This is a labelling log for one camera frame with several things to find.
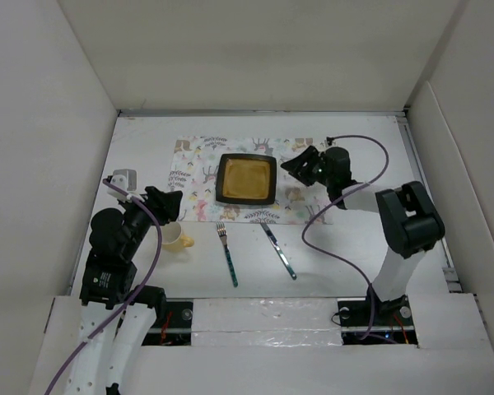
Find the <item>floral patterned cloth placemat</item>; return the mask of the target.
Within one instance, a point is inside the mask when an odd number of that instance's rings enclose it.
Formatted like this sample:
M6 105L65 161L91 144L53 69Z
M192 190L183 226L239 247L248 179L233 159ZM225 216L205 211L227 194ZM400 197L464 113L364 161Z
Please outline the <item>floral patterned cloth placemat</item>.
M306 187L284 170L277 170L275 202L267 206L222 203L215 199L219 162L223 154L271 156L277 164L288 161L308 146L321 149L312 137L180 137L175 143L168 178L171 191L183 192L179 218L183 221L234 221L302 225L329 204L324 187Z

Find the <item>yellow ceramic mug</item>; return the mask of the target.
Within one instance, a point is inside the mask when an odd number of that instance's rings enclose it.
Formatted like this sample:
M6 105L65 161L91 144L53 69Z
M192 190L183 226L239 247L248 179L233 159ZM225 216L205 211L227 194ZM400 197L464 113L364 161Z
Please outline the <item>yellow ceramic mug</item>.
M184 233L179 222L171 222L161 227L161 247L172 253L194 246L194 240Z

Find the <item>fork with teal handle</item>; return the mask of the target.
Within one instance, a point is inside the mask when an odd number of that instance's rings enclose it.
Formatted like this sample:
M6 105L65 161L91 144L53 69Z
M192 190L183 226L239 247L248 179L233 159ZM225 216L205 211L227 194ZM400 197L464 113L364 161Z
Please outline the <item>fork with teal handle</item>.
M216 227L217 227L218 237L221 241L221 244L222 244L222 247L224 249L225 256L226 256L227 266L229 269L229 273L231 275L232 284L236 288L239 285L239 283L237 280L234 264L232 262L230 250L229 250L228 243L227 243L228 238L227 238L226 227L222 221L218 221L216 223Z

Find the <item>square black yellow plate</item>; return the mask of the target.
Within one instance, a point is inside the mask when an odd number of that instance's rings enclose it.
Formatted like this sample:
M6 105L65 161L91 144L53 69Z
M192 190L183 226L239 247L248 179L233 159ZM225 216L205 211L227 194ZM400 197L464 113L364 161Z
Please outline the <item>square black yellow plate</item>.
M271 156L223 154L217 168L217 202L267 206L276 200L277 161Z

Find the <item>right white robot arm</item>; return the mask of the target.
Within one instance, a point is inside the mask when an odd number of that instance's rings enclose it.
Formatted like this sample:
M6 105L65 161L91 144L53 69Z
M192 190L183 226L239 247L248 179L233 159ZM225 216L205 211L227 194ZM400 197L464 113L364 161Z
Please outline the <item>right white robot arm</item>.
M364 314L372 323L384 323L401 305L419 262L445 236L443 220L425 187L419 181L397 188L359 183L352 177L349 152L341 147L320 152L310 146L281 167L307 187L325 186L329 200L341 209L379 215L388 250L368 287Z

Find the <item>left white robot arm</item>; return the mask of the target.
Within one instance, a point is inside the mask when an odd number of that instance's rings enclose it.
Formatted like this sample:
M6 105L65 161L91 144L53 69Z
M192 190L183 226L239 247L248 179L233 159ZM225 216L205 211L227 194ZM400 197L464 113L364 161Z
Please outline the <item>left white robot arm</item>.
M133 257L151 228L177 220L182 193L149 186L136 195L109 188L121 208L103 209L91 219L79 342L63 366L70 371L66 394L123 394L147 332L167 315L163 289L146 280L133 283Z

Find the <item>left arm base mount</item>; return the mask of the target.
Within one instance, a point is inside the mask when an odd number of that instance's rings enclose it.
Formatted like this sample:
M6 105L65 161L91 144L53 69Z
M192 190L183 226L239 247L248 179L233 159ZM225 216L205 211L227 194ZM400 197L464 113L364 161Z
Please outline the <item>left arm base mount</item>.
M193 299L167 298L161 316L148 330L143 346L190 346Z

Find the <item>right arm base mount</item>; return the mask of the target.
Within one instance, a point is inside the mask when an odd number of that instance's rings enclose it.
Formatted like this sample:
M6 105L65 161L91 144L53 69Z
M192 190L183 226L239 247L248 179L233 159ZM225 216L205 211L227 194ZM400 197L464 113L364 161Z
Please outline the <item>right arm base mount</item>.
M406 295L390 302L371 297L338 298L331 317L344 346L418 344L412 309Z

